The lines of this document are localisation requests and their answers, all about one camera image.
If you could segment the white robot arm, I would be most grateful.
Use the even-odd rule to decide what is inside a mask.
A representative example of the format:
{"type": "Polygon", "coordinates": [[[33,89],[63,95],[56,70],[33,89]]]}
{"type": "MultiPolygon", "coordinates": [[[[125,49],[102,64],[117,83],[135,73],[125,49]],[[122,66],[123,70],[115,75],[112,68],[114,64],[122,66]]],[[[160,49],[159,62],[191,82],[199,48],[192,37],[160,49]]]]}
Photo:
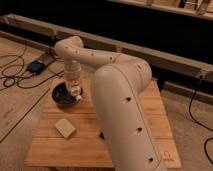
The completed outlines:
{"type": "Polygon", "coordinates": [[[93,67],[91,97],[115,171],[167,171],[152,136],[139,94],[150,84],[149,64],[118,52],[88,49],[78,36],[58,41],[65,85],[80,99],[80,66],[93,67]]]}

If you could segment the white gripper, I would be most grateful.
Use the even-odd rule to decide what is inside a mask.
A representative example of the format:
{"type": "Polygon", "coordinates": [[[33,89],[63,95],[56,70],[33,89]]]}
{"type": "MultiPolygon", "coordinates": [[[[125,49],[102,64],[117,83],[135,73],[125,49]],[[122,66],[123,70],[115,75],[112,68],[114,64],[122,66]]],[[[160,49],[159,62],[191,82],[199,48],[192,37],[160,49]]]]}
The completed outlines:
{"type": "MultiPolygon", "coordinates": [[[[81,84],[81,64],[76,60],[64,60],[64,78],[68,88],[81,84]]],[[[69,89],[70,96],[75,97],[75,89],[69,89]]]]}

